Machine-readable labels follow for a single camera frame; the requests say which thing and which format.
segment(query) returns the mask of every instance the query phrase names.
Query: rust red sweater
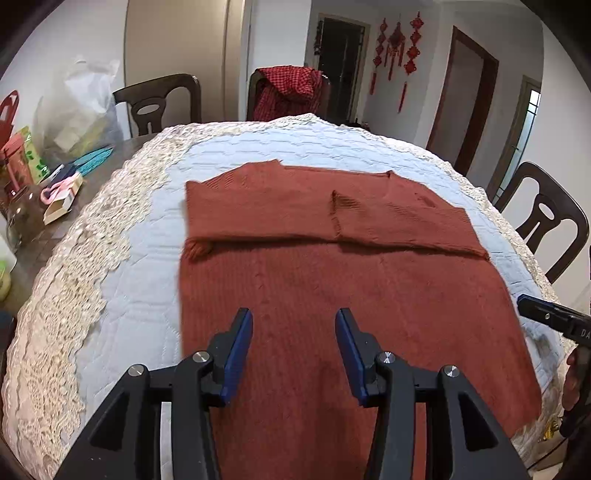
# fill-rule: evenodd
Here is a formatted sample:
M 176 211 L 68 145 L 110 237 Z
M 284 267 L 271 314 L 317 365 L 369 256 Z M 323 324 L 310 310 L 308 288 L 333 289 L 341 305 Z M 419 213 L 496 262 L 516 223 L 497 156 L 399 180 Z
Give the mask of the rust red sweater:
M 409 364 L 457 365 L 508 435 L 539 416 L 504 282 L 466 212 L 423 185 L 247 164 L 188 182 L 187 215 L 184 353 L 205 348 L 238 307 L 255 319 L 238 394 L 212 412 L 225 480 L 363 477 L 376 412 L 350 393 L 334 333 L 341 307 Z M 421 428 L 415 461 L 424 471 Z

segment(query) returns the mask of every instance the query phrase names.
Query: wooden table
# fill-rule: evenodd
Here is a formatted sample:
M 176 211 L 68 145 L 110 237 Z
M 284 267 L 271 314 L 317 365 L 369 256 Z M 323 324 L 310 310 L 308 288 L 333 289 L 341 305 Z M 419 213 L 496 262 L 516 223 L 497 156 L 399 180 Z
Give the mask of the wooden table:
M 121 168 L 144 143 L 155 136 L 156 134 L 142 135 L 116 145 L 111 156 L 84 177 L 84 185 L 76 195 L 70 213 L 47 225 L 35 240 L 17 251 L 17 264 L 11 272 L 12 287 L 0 309 L 17 316 L 22 305 L 31 296 L 35 277 L 45 266 L 54 247 L 67 233 L 82 208 L 90 203 L 115 170 Z

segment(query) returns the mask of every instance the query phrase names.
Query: red container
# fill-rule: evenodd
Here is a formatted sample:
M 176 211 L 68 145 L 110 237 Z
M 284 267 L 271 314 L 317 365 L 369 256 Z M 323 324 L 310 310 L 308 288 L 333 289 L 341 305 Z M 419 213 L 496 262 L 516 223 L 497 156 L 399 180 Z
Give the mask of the red container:
M 0 103 L 0 147 L 3 146 L 12 135 L 12 120 L 17 113 L 18 92 L 14 90 Z
M 8 175 L 14 186 L 14 191 L 18 192 L 26 185 L 34 185 L 31 170 L 25 155 L 24 139 L 20 133 L 14 134 L 10 140 L 2 147 L 6 157 Z

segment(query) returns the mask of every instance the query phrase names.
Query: dark wooden chair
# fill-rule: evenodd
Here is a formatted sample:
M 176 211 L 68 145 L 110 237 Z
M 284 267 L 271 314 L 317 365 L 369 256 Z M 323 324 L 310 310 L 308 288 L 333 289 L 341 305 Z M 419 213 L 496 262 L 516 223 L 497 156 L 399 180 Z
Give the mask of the dark wooden chair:
M 248 86 L 248 106 L 246 107 L 246 120 L 248 122 L 252 122 L 255 116 L 255 107 L 256 103 L 258 102 L 258 96 L 262 91 L 261 85 L 259 82 L 267 82 L 265 76 L 255 70 L 254 73 L 251 75 L 251 81 Z M 318 115 L 321 119 L 326 120 L 326 114 L 329 108 L 329 100 L 330 100 L 330 80 L 326 75 L 322 75 L 322 90 L 320 92 L 320 106 L 318 107 L 318 111 L 316 115 Z
M 589 238 L 589 221 L 579 204 L 550 175 L 538 165 L 531 162 L 523 162 L 517 168 L 509 185 L 507 185 L 503 195 L 501 195 L 501 198 L 499 198 L 495 205 L 499 212 L 505 209 L 523 179 L 526 178 L 537 181 L 540 186 L 540 192 L 534 199 L 534 206 L 529 218 L 523 225 L 517 228 L 517 233 L 521 238 L 526 238 L 533 231 L 533 234 L 527 241 L 527 246 L 532 253 L 535 253 L 540 246 L 542 237 L 553 228 L 559 226 L 562 220 L 570 219 L 577 225 L 577 236 L 573 243 L 570 244 L 566 252 L 564 252 L 546 273 L 549 282 L 554 283 L 573 262 L 585 246 L 585 243 L 587 243 L 587 239 Z M 540 209 L 540 203 L 543 203 L 552 211 L 554 215 L 553 219 L 550 219 Z
M 147 135 L 148 124 L 152 125 L 152 133 L 162 131 L 162 115 L 166 107 L 166 96 L 175 88 L 184 87 L 189 91 L 191 121 L 201 123 L 201 86 L 199 80 L 188 73 L 177 73 L 146 82 L 136 83 L 117 90 L 115 103 L 126 102 L 131 106 L 131 116 L 138 125 L 140 135 Z M 139 113 L 146 106 L 157 105 L 158 108 L 148 113 Z

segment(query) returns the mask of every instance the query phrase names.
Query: blue gripper pad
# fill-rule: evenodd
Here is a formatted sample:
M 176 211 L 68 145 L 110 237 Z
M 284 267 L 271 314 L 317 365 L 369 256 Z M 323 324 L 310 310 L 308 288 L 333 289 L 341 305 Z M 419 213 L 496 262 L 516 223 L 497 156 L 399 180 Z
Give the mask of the blue gripper pad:
M 230 402 L 232 397 L 236 394 L 238 384 L 240 383 L 240 377 L 242 370 L 244 369 L 244 363 L 246 361 L 246 354 L 250 347 L 252 339 L 252 313 L 250 310 L 242 316 L 238 332 L 228 359 L 224 365 L 224 380 L 222 385 L 222 391 L 220 392 L 220 398 L 227 404 Z
M 345 371 L 347 372 L 351 393 L 359 400 L 360 406 L 365 406 L 369 395 L 365 388 L 363 363 L 361 355 L 355 346 L 349 325 L 347 325 L 341 310 L 337 312 L 335 317 L 335 334 L 336 341 L 339 344 L 340 356 L 343 358 Z

